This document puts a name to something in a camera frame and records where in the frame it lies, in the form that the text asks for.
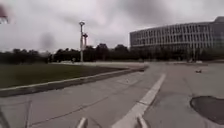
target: tree line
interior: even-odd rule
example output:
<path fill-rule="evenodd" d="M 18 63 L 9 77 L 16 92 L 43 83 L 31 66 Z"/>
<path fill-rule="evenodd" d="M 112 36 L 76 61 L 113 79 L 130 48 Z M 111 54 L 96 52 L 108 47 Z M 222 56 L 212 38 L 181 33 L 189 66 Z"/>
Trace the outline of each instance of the tree line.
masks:
<path fill-rule="evenodd" d="M 171 52 L 166 49 L 151 52 L 148 50 L 130 50 L 122 44 L 118 44 L 115 48 L 109 49 L 106 44 L 99 44 L 96 48 L 86 46 L 83 51 L 84 61 L 139 61 L 139 60 L 187 60 L 195 56 L 197 60 L 214 60 L 224 59 L 222 49 L 205 49 L 196 51 L 193 55 L 186 51 Z M 0 63 L 5 64 L 21 64 L 21 63 L 50 63 L 61 61 L 80 61 L 80 51 L 74 49 L 59 49 L 56 53 L 49 52 L 40 53 L 35 50 L 14 49 L 10 52 L 0 52 Z"/>

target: concrete walkway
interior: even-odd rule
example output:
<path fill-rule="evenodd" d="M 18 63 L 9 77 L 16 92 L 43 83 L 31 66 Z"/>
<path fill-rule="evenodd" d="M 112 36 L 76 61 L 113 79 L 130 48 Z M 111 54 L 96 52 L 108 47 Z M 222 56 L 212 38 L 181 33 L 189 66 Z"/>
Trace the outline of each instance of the concrete walkway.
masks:
<path fill-rule="evenodd" d="M 199 67 L 150 63 L 145 72 L 62 90 L 1 98 L 1 113 L 11 128 L 70 128 L 81 117 L 89 119 L 90 128 L 108 128 L 127 115 L 164 73 L 166 79 L 143 116 L 151 128 L 223 128 L 189 105 L 194 96 L 224 98 L 222 64 Z M 4 119 L 0 119 L 2 122 L 7 126 Z"/>
<path fill-rule="evenodd" d="M 106 128 L 121 119 L 161 73 L 161 68 L 154 66 L 145 72 L 62 90 L 1 98 L 0 106 L 11 128 L 69 128 L 81 117 L 89 119 L 91 128 Z"/>
<path fill-rule="evenodd" d="M 224 98 L 224 65 L 164 66 L 167 78 L 144 118 L 151 128 L 224 128 L 200 116 L 189 105 L 195 96 Z"/>

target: building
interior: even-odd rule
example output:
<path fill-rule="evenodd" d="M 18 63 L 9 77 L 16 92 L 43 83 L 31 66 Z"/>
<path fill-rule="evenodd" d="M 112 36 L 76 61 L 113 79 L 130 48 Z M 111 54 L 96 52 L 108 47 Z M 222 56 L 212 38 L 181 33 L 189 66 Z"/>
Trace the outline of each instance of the building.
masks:
<path fill-rule="evenodd" d="M 167 50 L 195 55 L 207 48 L 223 47 L 224 17 L 213 22 L 185 23 L 149 28 L 130 33 L 131 49 L 150 54 Z"/>

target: cloudy sky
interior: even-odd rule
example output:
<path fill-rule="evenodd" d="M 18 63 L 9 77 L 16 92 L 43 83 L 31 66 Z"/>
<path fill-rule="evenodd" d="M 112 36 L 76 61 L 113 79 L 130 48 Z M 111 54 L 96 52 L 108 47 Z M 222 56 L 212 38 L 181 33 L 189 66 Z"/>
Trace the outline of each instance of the cloudy sky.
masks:
<path fill-rule="evenodd" d="M 10 18 L 9 24 L 0 25 L 4 51 L 79 49 L 79 21 L 86 22 L 88 44 L 112 48 L 129 46 L 130 31 L 224 16 L 224 0 L 0 0 L 0 4 Z"/>

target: gray cloud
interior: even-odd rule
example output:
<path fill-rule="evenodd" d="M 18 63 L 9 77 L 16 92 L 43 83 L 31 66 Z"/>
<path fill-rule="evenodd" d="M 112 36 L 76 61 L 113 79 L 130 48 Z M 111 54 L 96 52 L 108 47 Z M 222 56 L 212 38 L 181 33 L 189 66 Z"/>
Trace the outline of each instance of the gray cloud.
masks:
<path fill-rule="evenodd" d="M 128 46 L 129 32 L 145 27 L 212 21 L 224 15 L 223 0 L 0 0 L 11 23 L 0 25 L 0 50 L 42 48 L 42 36 L 54 38 L 52 50 L 79 48 L 78 22 L 86 22 L 89 44 Z"/>
<path fill-rule="evenodd" d="M 167 24 L 171 22 L 171 12 L 162 0 L 121 0 L 118 4 L 130 19 L 137 24 Z"/>

